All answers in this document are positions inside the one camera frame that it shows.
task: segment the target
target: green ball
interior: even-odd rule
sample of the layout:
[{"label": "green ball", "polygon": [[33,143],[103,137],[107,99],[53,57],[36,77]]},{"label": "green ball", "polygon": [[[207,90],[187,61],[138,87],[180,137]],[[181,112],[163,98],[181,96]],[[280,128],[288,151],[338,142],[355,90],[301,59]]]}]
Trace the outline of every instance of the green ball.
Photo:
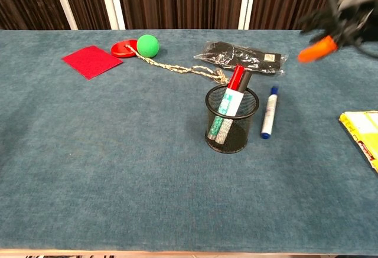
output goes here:
[{"label": "green ball", "polygon": [[136,43],[136,49],[144,57],[154,57],[159,52],[159,41],[153,35],[143,35]]}]

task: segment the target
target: red square cloth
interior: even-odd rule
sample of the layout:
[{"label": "red square cloth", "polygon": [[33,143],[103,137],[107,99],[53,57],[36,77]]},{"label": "red square cloth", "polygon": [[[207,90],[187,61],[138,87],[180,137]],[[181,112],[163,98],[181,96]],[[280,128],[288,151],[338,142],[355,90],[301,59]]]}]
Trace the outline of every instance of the red square cloth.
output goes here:
[{"label": "red square cloth", "polygon": [[95,45],[82,48],[62,59],[88,80],[122,63],[122,60]]}]

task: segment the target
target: whiteboard marker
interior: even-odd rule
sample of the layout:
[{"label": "whiteboard marker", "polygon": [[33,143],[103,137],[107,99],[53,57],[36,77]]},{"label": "whiteboard marker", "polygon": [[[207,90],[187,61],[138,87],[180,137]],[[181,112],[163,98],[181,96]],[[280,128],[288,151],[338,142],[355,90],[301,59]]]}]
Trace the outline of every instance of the whiteboard marker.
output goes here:
[{"label": "whiteboard marker", "polygon": [[268,139],[272,134],[274,114],[276,112],[278,86],[273,86],[271,95],[268,97],[266,105],[266,112],[264,117],[264,124],[262,125],[261,137]]}]

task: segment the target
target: plastic bag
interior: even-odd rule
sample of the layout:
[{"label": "plastic bag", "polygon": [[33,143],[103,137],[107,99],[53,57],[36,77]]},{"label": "plastic bag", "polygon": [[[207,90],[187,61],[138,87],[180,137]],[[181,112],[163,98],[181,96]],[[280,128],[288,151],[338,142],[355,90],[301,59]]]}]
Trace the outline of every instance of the plastic bag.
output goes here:
[{"label": "plastic bag", "polygon": [[205,44],[203,52],[194,58],[216,64],[226,70],[233,70],[236,65],[241,65],[254,72],[278,74],[284,72],[281,67],[288,56],[265,53],[255,48],[241,47],[222,41],[209,41]]}]

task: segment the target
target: mesh cup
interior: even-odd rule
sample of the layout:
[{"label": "mesh cup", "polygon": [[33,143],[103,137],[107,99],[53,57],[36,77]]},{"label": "mesh cup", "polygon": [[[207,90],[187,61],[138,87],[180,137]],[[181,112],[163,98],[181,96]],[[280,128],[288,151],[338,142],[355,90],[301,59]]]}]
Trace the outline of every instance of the mesh cup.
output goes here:
[{"label": "mesh cup", "polygon": [[[218,112],[226,89],[227,85],[219,85],[208,91],[206,95],[207,130],[205,139],[215,151],[232,154],[241,151],[247,145],[252,116],[259,108],[259,98],[254,91],[247,88],[236,116],[226,116]],[[215,133],[216,136],[214,133],[209,133],[215,123],[220,127]]]}]

